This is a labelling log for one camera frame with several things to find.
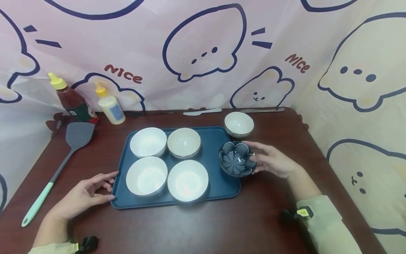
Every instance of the wooden table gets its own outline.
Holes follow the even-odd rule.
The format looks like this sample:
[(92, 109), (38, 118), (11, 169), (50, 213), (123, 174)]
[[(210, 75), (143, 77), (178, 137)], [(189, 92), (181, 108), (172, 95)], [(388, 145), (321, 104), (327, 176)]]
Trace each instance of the wooden table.
[[(28, 253), (50, 210), (80, 180), (117, 170), (126, 137), (154, 126), (178, 128), (222, 126), (232, 110), (203, 114), (127, 115), (111, 125), (103, 114), (92, 141), (73, 155), (42, 208), (26, 227), (21, 221), (69, 152), (66, 126), (50, 141), (0, 217), (1, 253)], [(249, 140), (272, 144), (301, 164), (338, 208), (363, 253), (385, 253), (341, 185), (295, 111), (251, 114), (255, 128)], [(231, 199), (193, 206), (161, 206), (116, 210), (110, 204), (90, 209), (72, 222), (73, 238), (100, 238), (95, 253), (261, 254), (310, 253), (296, 223), (282, 223), (280, 212), (293, 208), (286, 182), (267, 172), (241, 180), (240, 194)]]

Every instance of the sauce bottle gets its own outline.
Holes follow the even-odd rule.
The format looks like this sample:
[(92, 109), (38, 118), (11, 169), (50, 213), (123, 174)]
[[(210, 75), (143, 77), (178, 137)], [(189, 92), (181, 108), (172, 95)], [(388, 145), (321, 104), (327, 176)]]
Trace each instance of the sauce bottle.
[(65, 81), (55, 76), (55, 74), (50, 72), (48, 76), (51, 79), (51, 85), (56, 89), (62, 107), (75, 117), (77, 122), (98, 123), (99, 118), (78, 92), (67, 86)]
[(98, 83), (96, 83), (95, 92), (100, 97), (97, 103), (107, 116), (107, 119), (114, 125), (122, 124), (125, 121), (125, 115), (117, 99), (109, 95), (107, 90)]

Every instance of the ketchup bottle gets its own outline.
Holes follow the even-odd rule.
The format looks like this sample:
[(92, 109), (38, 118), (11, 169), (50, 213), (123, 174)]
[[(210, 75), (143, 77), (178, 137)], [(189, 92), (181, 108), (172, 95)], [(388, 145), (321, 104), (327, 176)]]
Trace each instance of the ketchup bottle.
[(56, 89), (56, 94), (62, 103), (62, 107), (75, 117), (77, 122), (92, 124), (99, 122), (97, 115), (90, 109), (86, 100), (78, 92), (67, 86), (65, 81), (55, 76), (55, 74), (50, 72), (48, 76), (51, 79), (51, 85)]

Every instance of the white bowl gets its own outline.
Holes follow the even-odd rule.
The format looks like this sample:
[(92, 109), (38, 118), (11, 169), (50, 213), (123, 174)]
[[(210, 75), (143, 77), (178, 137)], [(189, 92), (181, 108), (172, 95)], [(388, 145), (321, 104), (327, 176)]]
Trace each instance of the white bowl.
[(138, 131), (130, 141), (131, 152), (138, 158), (161, 156), (166, 149), (166, 134), (163, 130), (150, 127)]
[(248, 136), (254, 128), (253, 119), (242, 112), (229, 113), (224, 119), (227, 133), (235, 138)]
[(167, 176), (166, 163), (158, 157), (149, 156), (131, 165), (125, 177), (125, 184), (133, 194), (146, 196), (161, 189)]
[(181, 161), (169, 172), (169, 192), (179, 201), (190, 202), (198, 199), (208, 186), (209, 174), (197, 161)]
[(168, 138), (169, 151), (179, 159), (188, 159), (195, 156), (199, 152), (200, 144), (199, 134), (189, 128), (177, 129)]

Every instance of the yellow bottle cap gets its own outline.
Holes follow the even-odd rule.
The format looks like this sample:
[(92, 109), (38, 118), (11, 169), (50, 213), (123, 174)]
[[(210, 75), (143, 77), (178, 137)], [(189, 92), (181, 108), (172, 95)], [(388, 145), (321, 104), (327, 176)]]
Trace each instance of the yellow bottle cap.
[(96, 84), (96, 90), (95, 92), (97, 93), (97, 96), (99, 97), (106, 97), (108, 95), (107, 90), (102, 87), (99, 83), (95, 83)]
[(56, 89), (56, 90), (61, 90), (67, 87), (68, 85), (63, 81), (63, 79), (58, 78), (53, 74), (52, 72), (48, 73), (49, 78), (51, 79), (51, 85)]

